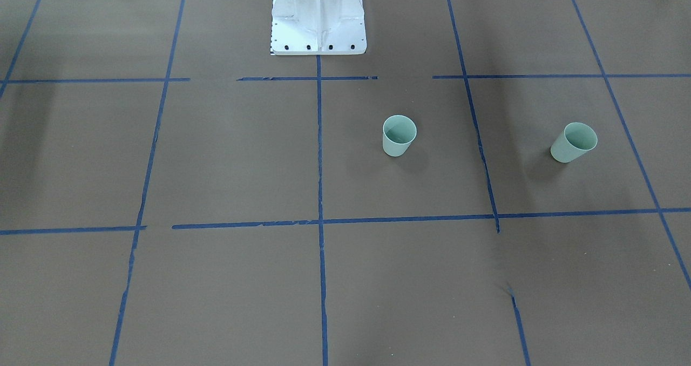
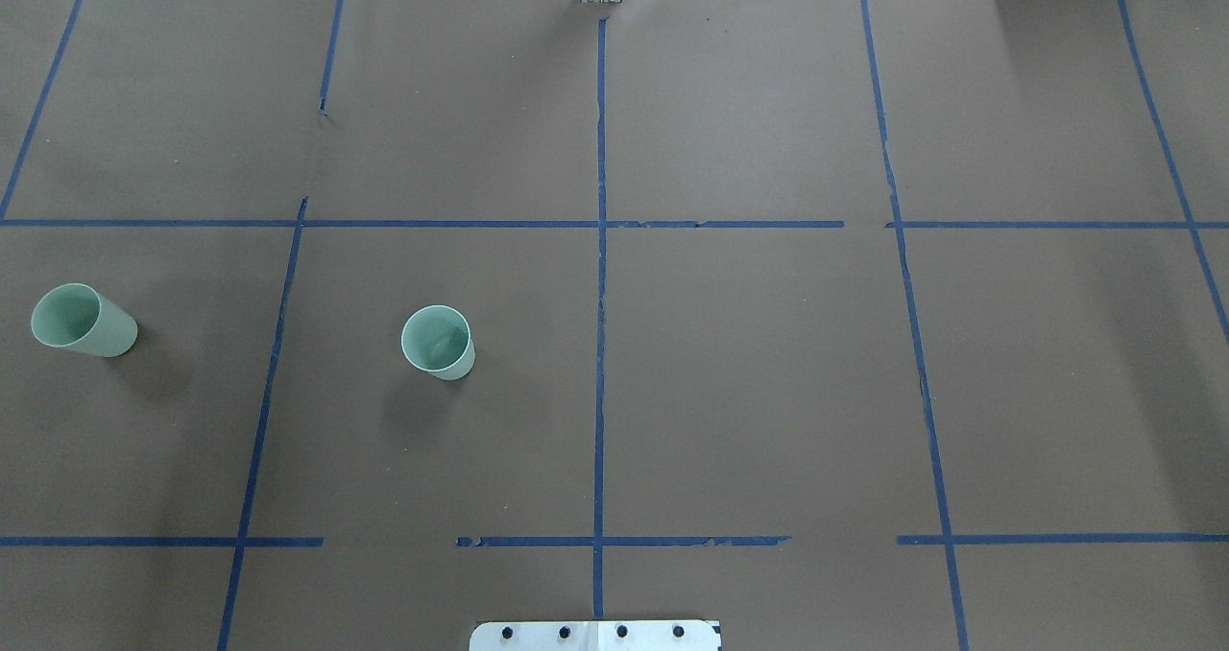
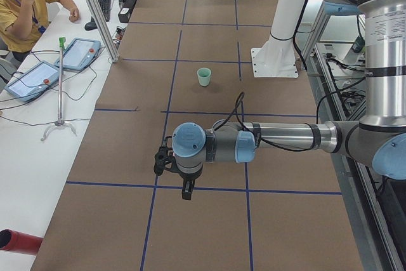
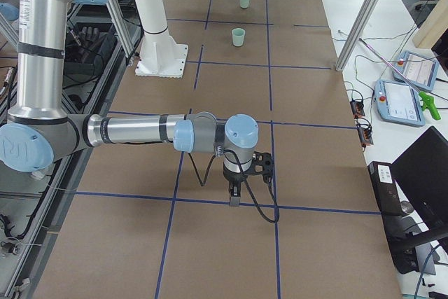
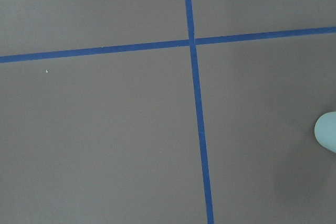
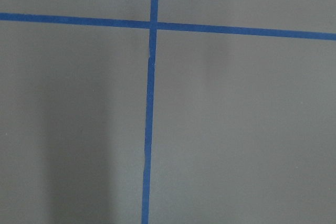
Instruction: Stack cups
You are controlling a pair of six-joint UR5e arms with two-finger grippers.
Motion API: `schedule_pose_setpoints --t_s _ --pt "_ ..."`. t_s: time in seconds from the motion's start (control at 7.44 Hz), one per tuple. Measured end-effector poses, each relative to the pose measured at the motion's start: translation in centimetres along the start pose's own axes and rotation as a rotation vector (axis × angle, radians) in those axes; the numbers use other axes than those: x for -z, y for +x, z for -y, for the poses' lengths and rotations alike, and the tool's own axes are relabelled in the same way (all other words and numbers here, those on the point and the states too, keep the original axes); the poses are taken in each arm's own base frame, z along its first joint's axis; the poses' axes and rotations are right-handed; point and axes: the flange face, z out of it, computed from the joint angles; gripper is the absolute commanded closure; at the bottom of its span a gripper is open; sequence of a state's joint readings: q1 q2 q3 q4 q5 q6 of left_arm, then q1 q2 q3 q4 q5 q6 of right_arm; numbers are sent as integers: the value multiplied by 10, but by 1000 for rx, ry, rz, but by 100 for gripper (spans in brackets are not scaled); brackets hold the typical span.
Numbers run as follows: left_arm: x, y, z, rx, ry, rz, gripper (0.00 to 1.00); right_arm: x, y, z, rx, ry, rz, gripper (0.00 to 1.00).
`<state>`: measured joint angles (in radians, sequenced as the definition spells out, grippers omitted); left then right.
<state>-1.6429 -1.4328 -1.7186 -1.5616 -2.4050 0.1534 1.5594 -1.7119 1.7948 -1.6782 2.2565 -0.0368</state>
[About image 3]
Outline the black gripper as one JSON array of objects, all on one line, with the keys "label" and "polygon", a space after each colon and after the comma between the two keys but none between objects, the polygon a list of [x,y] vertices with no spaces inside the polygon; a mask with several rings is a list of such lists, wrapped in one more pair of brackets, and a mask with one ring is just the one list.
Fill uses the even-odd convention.
[{"label": "black gripper", "polygon": [[193,189],[195,185],[195,181],[197,178],[200,177],[202,174],[202,169],[194,172],[194,173],[184,173],[180,172],[180,176],[183,179],[183,187],[181,191],[181,196],[183,200],[190,201],[192,199]]}]

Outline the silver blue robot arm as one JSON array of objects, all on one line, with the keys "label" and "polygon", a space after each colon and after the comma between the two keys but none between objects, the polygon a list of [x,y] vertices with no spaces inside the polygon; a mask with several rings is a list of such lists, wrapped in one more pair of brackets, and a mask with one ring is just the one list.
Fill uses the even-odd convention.
[{"label": "silver blue robot arm", "polygon": [[173,133],[172,171],[192,197],[205,162],[251,162],[261,144],[350,157],[380,175],[405,178],[405,0],[330,0],[354,4],[365,16],[366,112],[358,121],[323,124],[235,123],[211,129],[186,122]]}]

